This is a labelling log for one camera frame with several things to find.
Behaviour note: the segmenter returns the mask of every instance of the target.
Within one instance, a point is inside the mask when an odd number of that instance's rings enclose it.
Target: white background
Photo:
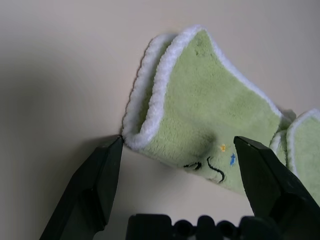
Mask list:
[[[0,3],[0,239],[38,239],[70,177],[120,132],[149,41],[202,24],[276,104],[320,108],[318,0],[3,0]],[[134,213],[238,224],[248,200],[123,149],[110,224]]]

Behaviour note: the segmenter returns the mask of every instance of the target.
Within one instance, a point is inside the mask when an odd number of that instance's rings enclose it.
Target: white trim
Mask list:
[[[294,122],[290,125],[286,134],[286,142],[287,142],[287,153],[288,153],[288,169],[293,172],[297,177],[299,177],[296,166],[295,159],[295,133],[297,127],[299,127],[305,120],[308,118],[314,117],[320,122],[320,111],[318,109],[312,109],[301,114]]]
[[[281,142],[281,138],[286,134],[287,134],[287,130],[279,131],[274,135],[273,139],[271,140],[270,149],[274,152],[276,156],[278,156],[277,151]]]
[[[142,103],[145,98],[146,89],[154,74],[161,54],[161,49],[164,43],[170,43],[177,34],[162,34],[156,36],[149,44],[141,61],[141,67],[137,73],[137,78],[134,82],[134,87],[130,95],[130,101],[126,107],[126,114],[123,118],[122,135],[125,143],[132,149],[138,150],[145,147],[155,135],[153,128],[153,119],[147,118],[143,123],[143,127],[138,132],[139,114]]]
[[[138,132],[137,121],[139,117],[139,110],[141,108],[141,102],[143,100],[146,89],[146,84],[144,84],[144,81],[148,81],[150,79],[150,69],[154,69],[154,63],[147,64],[147,62],[152,61],[152,58],[154,58],[152,55],[155,54],[154,52],[157,52],[154,49],[159,48],[159,45],[161,45],[159,43],[153,43],[153,41],[156,41],[156,38],[150,43],[148,49],[146,50],[145,57],[142,60],[141,68],[138,72],[138,77],[130,96],[130,102],[126,109],[126,116],[123,119],[124,128],[122,134],[124,136],[125,143],[130,148],[134,150],[142,149],[143,147],[148,145],[152,138],[157,134],[161,120],[164,116],[165,95],[171,72],[177,62],[178,57],[182,54],[184,48],[187,47],[189,42],[196,36],[196,34],[202,30],[205,30],[210,37],[208,31],[200,25],[189,27],[173,39],[171,45],[167,48],[165,54],[161,57],[159,65],[156,68],[156,74],[154,76],[154,85],[152,88],[152,96],[149,101],[149,109],[147,111],[145,121],[142,124],[141,130],[140,132]],[[247,86],[248,89],[254,91],[257,95],[266,100],[271,110],[277,116],[286,119],[278,110],[276,105],[265,95],[265,93],[263,93],[252,82],[246,79],[231,64],[231,62],[225,57],[225,55],[218,48],[218,45],[212,40],[211,37],[210,40],[214,53],[217,55],[218,59],[221,61],[226,70],[232,73],[240,82]]]

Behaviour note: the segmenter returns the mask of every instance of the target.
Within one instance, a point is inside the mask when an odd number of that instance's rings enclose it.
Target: cloth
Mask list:
[[[150,42],[122,134],[135,151],[244,194],[234,136],[269,146],[290,123],[196,25]]]
[[[293,172],[320,205],[320,112],[317,109],[300,115],[287,131],[277,133],[270,147]]]

